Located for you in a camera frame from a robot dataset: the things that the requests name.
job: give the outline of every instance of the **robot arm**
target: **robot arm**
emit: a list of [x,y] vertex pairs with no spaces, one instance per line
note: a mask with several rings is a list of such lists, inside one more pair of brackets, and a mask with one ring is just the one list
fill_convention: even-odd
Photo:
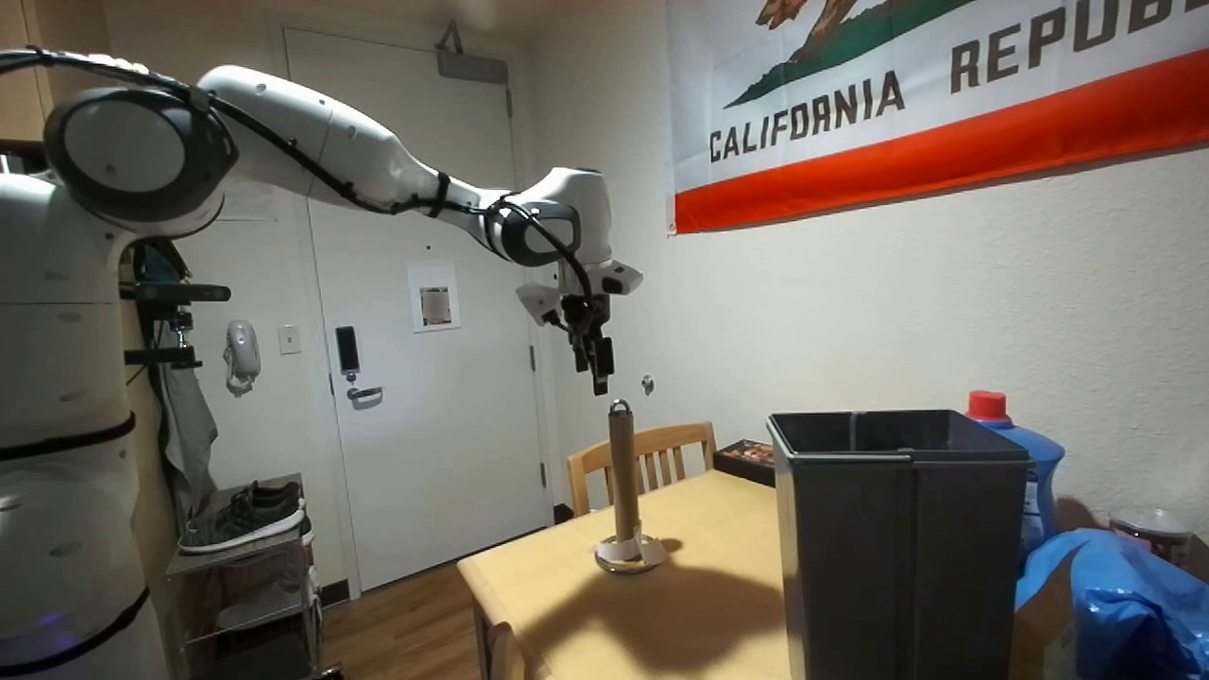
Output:
[[364,213],[428,213],[501,259],[556,263],[550,288],[520,288],[537,320],[560,326],[575,365],[607,388],[607,296],[639,271],[607,253],[607,198],[588,170],[556,166],[520,194],[478,190],[419,161],[374,118],[254,69],[212,69],[196,85],[112,55],[2,50],[0,77],[66,64],[123,80],[84,90],[45,121],[45,152],[66,194],[137,235],[194,235],[220,216],[220,186],[241,174]]

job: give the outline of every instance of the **floor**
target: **floor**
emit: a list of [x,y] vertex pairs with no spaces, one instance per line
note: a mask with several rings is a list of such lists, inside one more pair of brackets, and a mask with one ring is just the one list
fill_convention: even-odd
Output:
[[477,609],[457,568],[327,606],[323,667],[345,680],[477,680]]

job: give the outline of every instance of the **red stripe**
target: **red stripe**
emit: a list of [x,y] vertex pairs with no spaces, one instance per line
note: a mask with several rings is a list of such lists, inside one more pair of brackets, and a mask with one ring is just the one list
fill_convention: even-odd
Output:
[[1209,143],[1209,50],[890,143],[676,194],[676,232],[731,232]]

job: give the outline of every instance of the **blue plastic bag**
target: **blue plastic bag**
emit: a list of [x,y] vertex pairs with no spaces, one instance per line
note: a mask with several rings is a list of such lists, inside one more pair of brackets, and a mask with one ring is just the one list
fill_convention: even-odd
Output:
[[1069,561],[1079,680],[1209,680],[1209,585],[1141,545],[1075,527],[1039,545],[1015,613]]

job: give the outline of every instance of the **blue object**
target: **blue object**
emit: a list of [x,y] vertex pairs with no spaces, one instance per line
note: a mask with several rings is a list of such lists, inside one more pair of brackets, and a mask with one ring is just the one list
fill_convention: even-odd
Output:
[[1022,556],[1050,541],[1056,531],[1056,501],[1054,501],[1054,471],[1064,458],[1064,451],[1027,425],[1015,425],[1007,414],[1003,391],[973,388],[969,391],[969,419],[1003,433],[1021,451],[1027,451],[1027,483],[1022,483],[1022,525],[1021,525],[1021,545]]
[[1075,527],[1027,556],[1015,613],[1069,561],[1079,680],[1209,680],[1209,585],[1137,541]]

